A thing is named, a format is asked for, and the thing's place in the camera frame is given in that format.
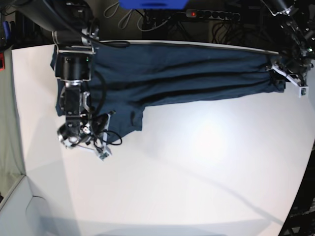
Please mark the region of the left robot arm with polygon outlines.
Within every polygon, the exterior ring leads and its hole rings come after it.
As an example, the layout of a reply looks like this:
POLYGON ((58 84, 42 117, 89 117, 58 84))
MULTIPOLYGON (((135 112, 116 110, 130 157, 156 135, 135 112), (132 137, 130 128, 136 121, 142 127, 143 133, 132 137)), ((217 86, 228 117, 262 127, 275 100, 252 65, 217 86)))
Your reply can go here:
POLYGON ((315 19, 310 11, 313 0, 263 0, 262 3, 275 17, 291 46, 281 54, 284 62, 274 62, 272 69, 284 73, 298 87, 307 86, 307 73, 315 59, 315 19))

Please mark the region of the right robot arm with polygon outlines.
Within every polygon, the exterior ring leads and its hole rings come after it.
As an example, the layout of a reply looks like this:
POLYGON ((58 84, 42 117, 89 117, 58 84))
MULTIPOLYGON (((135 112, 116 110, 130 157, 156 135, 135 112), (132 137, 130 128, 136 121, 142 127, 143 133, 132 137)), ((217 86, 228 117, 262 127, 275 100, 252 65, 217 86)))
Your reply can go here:
POLYGON ((126 48, 127 41, 99 41, 99 21, 84 0, 17 0, 16 10, 51 32, 56 48, 54 73, 63 82, 60 107, 65 123, 58 129, 59 141, 67 148, 87 149, 100 158, 108 148, 112 112, 103 115, 92 106, 87 83, 94 74, 94 58, 99 46, 126 48))

